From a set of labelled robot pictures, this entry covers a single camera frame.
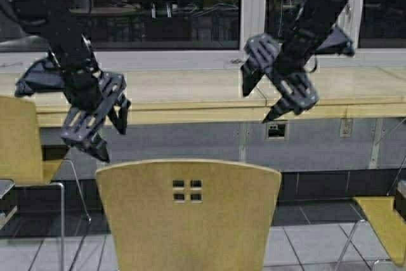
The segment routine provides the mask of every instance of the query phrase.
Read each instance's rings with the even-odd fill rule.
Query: yellow chair
[[[406,222],[393,208],[394,197],[356,197],[354,200],[362,208],[372,229],[381,241],[384,249],[397,267],[406,270]],[[360,220],[352,228],[348,237],[347,243],[341,253],[340,259],[336,265],[338,270],[344,254],[350,245],[350,242],[355,234],[355,230],[366,220]],[[373,265],[373,270],[382,261],[377,260]]]
[[[97,171],[120,271],[260,271],[280,173],[173,159]]]
[[[0,179],[13,180],[17,187],[56,186],[61,190],[61,270],[63,270],[65,189],[62,183],[52,183],[51,181],[64,161],[72,167],[84,211],[88,222],[91,221],[74,163],[64,159],[67,150],[57,147],[42,151],[34,103],[19,98],[0,96],[0,109]]]

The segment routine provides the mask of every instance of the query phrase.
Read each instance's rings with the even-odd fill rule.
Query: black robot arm
[[[351,39],[335,25],[349,0],[306,0],[280,47],[268,34],[246,44],[248,60],[241,67],[242,91],[247,96],[265,74],[282,95],[264,122],[293,111],[300,115],[318,102],[304,67],[317,54],[354,55]]]
[[[63,0],[8,0],[16,22],[28,34],[45,38],[46,58],[35,62],[16,84],[16,96],[58,92],[71,108],[62,139],[97,159],[109,162],[99,130],[108,116],[124,134],[129,100],[123,75],[101,71],[84,29]]]

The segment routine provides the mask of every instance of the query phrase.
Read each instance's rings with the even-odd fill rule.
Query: gray wall
[[[399,122],[399,119],[385,119],[383,133]],[[108,141],[113,164],[172,157],[238,161],[245,156],[249,163],[283,172],[369,168],[376,120],[353,120],[349,138],[340,138],[340,125],[340,119],[289,121],[286,140],[266,139],[266,125],[259,123],[248,123],[246,129],[242,129],[241,123],[130,126],[126,136],[105,128],[103,137]],[[43,144],[62,143],[57,128],[42,129],[41,136]],[[406,125],[403,125],[380,143],[378,168],[399,167],[406,154],[405,139]],[[69,157],[74,160],[81,179],[93,179],[96,169],[105,165],[76,149],[70,151]],[[73,179],[67,164],[56,178]]]

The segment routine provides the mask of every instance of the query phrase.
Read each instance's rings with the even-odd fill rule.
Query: chair back
[[[100,169],[120,271],[261,271],[281,175],[173,159]]]
[[[41,139],[34,103],[0,96],[0,179],[16,185],[43,181]]]

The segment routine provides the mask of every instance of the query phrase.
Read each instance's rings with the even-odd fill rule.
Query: glass window
[[[364,0],[360,48],[406,47],[406,0]]]
[[[289,29],[298,14],[300,1],[266,0],[265,31],[282,42],[286,29]]]
[[[241,0],[64,0],[98,50],[238,49]],[[6,0],[1,3],[10,9]],[[42,51],[0,14],[0,51]]]

